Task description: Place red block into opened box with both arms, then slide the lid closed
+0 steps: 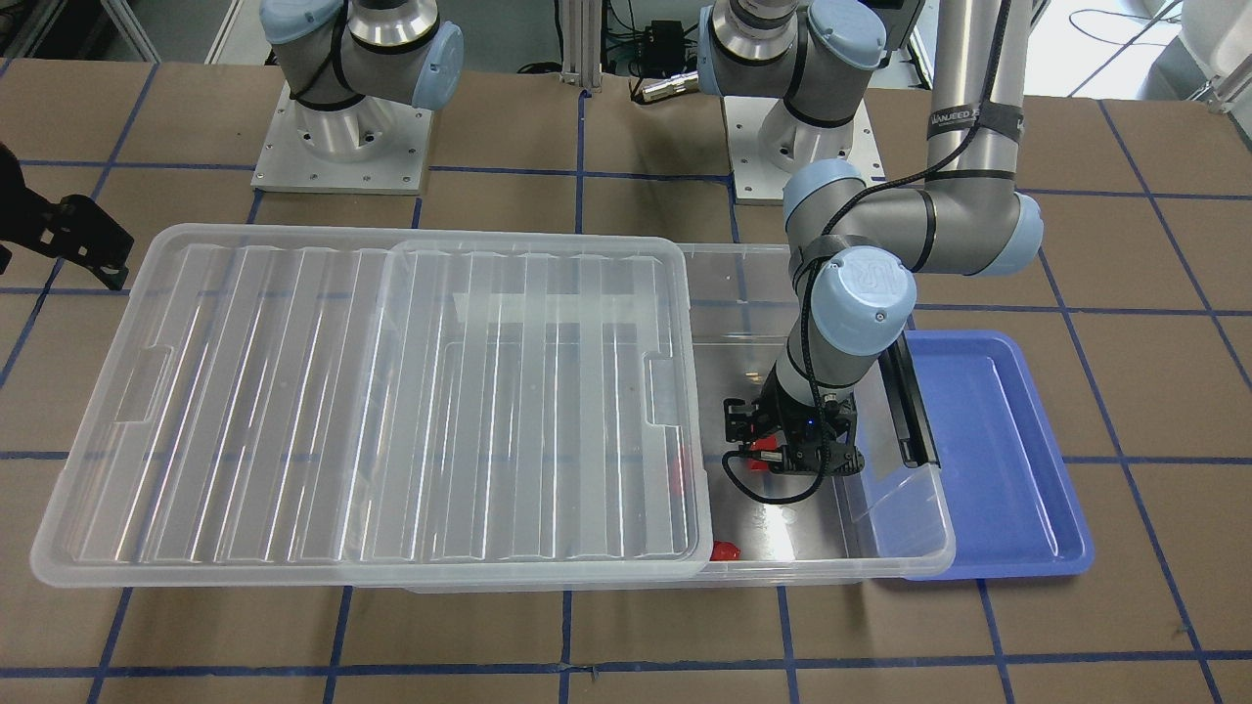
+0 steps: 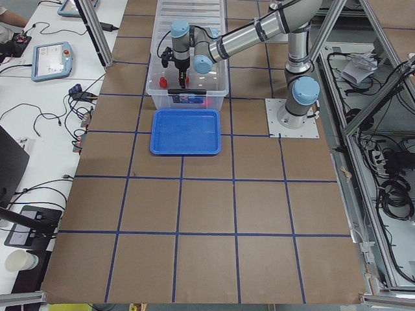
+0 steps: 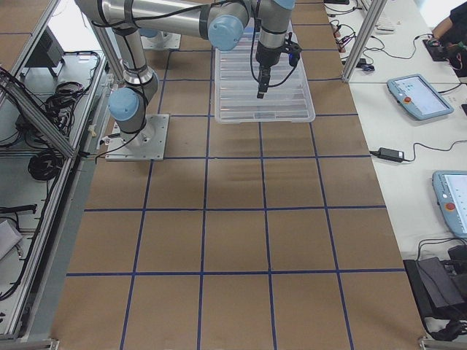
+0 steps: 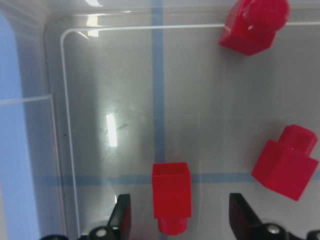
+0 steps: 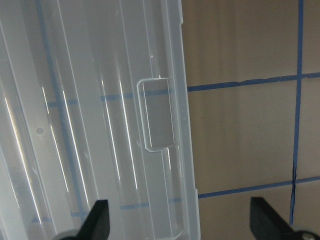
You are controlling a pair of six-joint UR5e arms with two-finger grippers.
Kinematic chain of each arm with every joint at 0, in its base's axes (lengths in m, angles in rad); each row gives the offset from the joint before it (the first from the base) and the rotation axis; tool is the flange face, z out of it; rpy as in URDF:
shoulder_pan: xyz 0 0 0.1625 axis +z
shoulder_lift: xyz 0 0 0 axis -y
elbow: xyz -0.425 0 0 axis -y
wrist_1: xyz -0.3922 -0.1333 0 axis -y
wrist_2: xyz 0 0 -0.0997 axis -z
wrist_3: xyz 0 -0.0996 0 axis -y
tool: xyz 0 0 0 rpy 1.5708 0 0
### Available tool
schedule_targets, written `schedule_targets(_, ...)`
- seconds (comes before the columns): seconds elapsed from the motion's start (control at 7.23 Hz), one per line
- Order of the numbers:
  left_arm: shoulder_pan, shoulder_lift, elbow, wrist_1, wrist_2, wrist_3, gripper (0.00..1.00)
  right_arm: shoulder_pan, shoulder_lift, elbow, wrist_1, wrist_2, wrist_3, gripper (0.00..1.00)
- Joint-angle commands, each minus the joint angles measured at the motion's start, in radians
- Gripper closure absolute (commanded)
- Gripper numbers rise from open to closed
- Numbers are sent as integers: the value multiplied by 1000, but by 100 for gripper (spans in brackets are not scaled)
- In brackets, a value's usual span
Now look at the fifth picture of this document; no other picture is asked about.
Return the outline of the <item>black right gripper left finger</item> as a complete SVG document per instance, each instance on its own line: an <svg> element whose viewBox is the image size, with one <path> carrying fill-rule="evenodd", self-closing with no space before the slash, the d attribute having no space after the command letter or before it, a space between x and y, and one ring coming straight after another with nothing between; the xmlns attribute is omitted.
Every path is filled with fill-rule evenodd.
<svg viewBox="0 0 320 240"><path fill-rule="evenodd" d="M107 240L110 236L110 214L107 199L97 200L78 233L66 240Z"/></svg>

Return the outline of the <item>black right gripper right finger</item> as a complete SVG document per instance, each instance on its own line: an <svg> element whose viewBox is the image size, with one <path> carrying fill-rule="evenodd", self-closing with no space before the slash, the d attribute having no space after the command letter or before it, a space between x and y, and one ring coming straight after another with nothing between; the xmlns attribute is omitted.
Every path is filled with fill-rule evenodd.
<svg viewBox="0 0 320 240"><path fill-rule="evenodd" d="M250 230L256 240L299 240L300 234L263 197L250 199Z"/></svg>

